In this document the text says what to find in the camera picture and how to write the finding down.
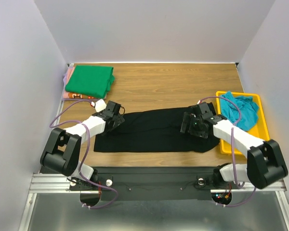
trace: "wooden tabletop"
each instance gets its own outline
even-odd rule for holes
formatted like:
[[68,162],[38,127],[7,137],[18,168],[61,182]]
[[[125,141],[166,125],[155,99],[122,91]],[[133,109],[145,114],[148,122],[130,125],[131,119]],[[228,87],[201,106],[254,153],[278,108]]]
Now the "wooden tabletop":
[[[106,102],[112,100],[125,107],[126,113],[185,107],[199,99],[214,96],[218,90],[243,92],[234,64],[98,64],[114,67],[116,80]],[[64,109],[71,105],[64,103]],[[87,119],[94,109],[88,103],[78,103],[60,118]],[[220,147],[206,153],[94,153],[94,138],[85,164],[90,166],[217,166],[231,162],[231,156],[220,154]],[[82,145],[80,157],[87,143]],[[237,163],[245,163],[238,156]]]

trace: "black cloth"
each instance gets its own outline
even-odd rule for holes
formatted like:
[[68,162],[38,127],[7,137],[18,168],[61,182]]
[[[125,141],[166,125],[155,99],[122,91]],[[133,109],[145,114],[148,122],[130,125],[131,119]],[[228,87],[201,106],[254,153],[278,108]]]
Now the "black cloth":
[[[209,107],[215,113],[211,103]],[[204,153],[218,145],[212,134],[204,139],[181,133],[184,112],[193,113],[191,107],[182,107],[125,114],[119,127],[96,136],[94,151]]]

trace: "white wall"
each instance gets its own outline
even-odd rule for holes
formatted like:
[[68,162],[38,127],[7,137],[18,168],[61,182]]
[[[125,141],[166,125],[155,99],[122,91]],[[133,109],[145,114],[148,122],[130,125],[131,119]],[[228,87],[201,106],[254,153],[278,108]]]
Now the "white wall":
[[239,62],[274,0],[35,0],[67,62]]
[[[238,70],[244,91],[260,94],[270,136],[289,169],[289,0],[276,0]],[[289,199],[289,176],[285,182]]]
[[65,69],[33,0],[0,0],[0,231],[18,230]]

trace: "yellow plastic bin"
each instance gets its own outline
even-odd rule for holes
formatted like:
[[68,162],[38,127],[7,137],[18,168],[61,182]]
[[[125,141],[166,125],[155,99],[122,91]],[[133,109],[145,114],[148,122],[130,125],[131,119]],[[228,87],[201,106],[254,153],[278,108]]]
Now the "yellow plastic bin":
[[[221,96],[223,94],[225,94],[226,91],[217,91],[216,92],[216,96]],[[237,96],[252,96],[252,100],[259,106],[259,110],[258,110],[258,121],[256,123],[256,125],[248,131],[248,134],[256,136],[258,138],[261,138],[265,141],[270,140],[270,136],[269,136],[269,132],[268,132],[268,128],[266,126],[266,122],[265,122],[265,118],[264,118],[264,113],[263,113],[263,109],[262,109],[262,105],[261,105],[261,100],[259,95],[257,94],[250,94],[250,93],[240,93],[240,92],[232,92],[232,95],[234,97]],[[217,102],[217,114],[221,113],[221,106],[220,106],[220,100],[219,98],[216,98],[216,102]],[[226,141],[221,140],[220,142],[220,148],[221,148],[221,153],[223,154],[231,154],[231,145],[228,144]],[[239,150],[235,149],[235,154],[236,155],[243,155]]]

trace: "green cloth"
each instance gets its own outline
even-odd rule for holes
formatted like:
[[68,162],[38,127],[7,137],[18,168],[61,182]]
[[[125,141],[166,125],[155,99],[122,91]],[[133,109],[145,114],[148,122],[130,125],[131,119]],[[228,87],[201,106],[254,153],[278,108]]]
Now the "green cloth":
[[113,67],[77,65],[66,85],[66,91],[103,99],[115,77]]

